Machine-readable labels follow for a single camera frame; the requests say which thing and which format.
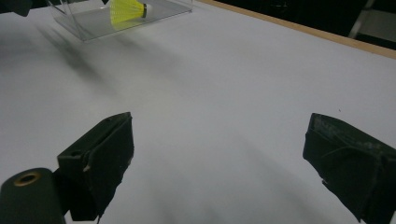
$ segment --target white table surface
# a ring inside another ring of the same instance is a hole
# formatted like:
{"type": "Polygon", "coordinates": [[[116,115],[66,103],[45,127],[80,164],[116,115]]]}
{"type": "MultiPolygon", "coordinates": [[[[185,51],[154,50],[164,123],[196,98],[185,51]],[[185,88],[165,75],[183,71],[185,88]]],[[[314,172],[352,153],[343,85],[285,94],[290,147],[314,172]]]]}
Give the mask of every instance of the white table surface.
{"type": "Polygon", "coordinates": [[[0,182],[55,170],[132,112],[135,156],[102,223],[358,223],[302,157],[310,115],[396,147],[389,58],[198,2],[87,43],[47,8],[0,27],[0,182]]]}

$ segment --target wooden table edge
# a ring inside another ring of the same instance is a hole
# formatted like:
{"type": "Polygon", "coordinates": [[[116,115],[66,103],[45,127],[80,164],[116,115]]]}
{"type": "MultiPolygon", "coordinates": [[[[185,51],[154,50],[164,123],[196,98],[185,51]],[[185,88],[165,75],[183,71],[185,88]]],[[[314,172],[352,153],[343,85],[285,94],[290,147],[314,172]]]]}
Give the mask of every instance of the wooden table edge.
{"type": "Polygon", "coordinates": [[[259,20],[263,20],[263,21],[269,21],[278,25],[282,25],[285,27],[288,27],[290,29],[293,30],[297,30],[300,32],[304,32],[306,34],[310,34],[310,35],[314,35],[320,38],[324,38],[327,40],[331,40],[333,42],[342,44],[342,45],[346,45],[346,46],[350,46],[352,48],[355,49],[361,49],[361,50],[365,50],[374,54],[378,54],[378,55],[382,55],[391,59],[396,59],[396,50],[393,49],[387,49],[387,48],[383,48],[383,47],[379,47],[377,45],[373,45],[373,44],[368,44],[365,42],[361,42],[359,40],[355,40],[355,39],[351,39],[348,37],[344,37],[341,35],[335,35],[332,33],[328,33],[328,32],[324,32],[324,31],[320,31],[311,27],[307,27],[307,26],[303,26],[301,24],[297,24],[294,22],[290,22],[290,21],[284,21],[278,18],[274,18],[274,17],[270,17],[267,15],[263,15],[257,12],[253,12],[247,9],[243,9],[240,7],[234,7],[231,5],[227,5],[221,2],[217,2],[214,0],[198,0],[199,2],[205,3],[205,4],[209,4],[211,6],[214,7],[220,7],[220,8],[224,8],[233,12],[237,12],[243,15],[247,15],[249,17],[253,17],[259,20]]]}

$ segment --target shuttlecock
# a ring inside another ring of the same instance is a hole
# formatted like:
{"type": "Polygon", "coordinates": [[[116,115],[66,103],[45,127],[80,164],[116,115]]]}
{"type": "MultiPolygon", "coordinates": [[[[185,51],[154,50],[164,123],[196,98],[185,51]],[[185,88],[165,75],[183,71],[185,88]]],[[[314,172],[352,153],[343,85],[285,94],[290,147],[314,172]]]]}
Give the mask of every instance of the shuttlecock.
{"type": "Polygon", "coordinates": [[[112,24],[136,18],[146,18],[151,11],[151,5],[136,0],[111,0],[110,19],[112,24]]]}

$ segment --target dark green object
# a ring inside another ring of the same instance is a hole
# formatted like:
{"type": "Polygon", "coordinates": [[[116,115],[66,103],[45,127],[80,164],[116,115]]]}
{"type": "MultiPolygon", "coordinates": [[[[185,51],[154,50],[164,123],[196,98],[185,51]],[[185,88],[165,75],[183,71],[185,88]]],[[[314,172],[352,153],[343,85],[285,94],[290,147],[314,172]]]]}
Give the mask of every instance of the dark green object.
{"type": "Polygon", "coordinates": [[[73,220],[101,217],[113,199],[134,155],[131,121],[130,113],[104,119],[58,156],[73,220]]]}
{"type": "Polygon", "coordinates": [[[7,10],[26,17],[32,7],[32,0],[0,0],[0,8],[3,5],[7,10]]]}
{"type": "Polygon", "coordinates": [[[59,169],[28,170],[0,191],[0,224],[64,224],[101,217],[134,155],[130,113],[102,120],[58,156],[59,169]]]}
{"type": "Polygon", "coordinates": [[[12,176],[3,184],[0,194],[0,224],[13,223],[64,223],[50,170],[27,170],[12,176]]]}
{"type": "Polygon", "coordinates": [[[312,114],[304,158],[358,221],[390,223],[396,208],[394,148],[340,119],[312,114]]]}

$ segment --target transparent acrylic box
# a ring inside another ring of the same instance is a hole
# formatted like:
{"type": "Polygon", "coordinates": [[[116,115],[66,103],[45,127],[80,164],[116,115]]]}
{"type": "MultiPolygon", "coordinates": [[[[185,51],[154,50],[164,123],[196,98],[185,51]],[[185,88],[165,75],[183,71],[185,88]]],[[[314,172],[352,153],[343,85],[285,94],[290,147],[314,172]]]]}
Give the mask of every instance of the transparent acrylic box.
{"type": "Polygon", "coordinates": [[[115,0],[107,3],[102,0],[47,0],[47,3],[53,18],[83,41],[192,11],[192,0],[139,0],[138,2],[150,6],[146,18],[139,17],[112,24],[112,1],[115,0]]]}

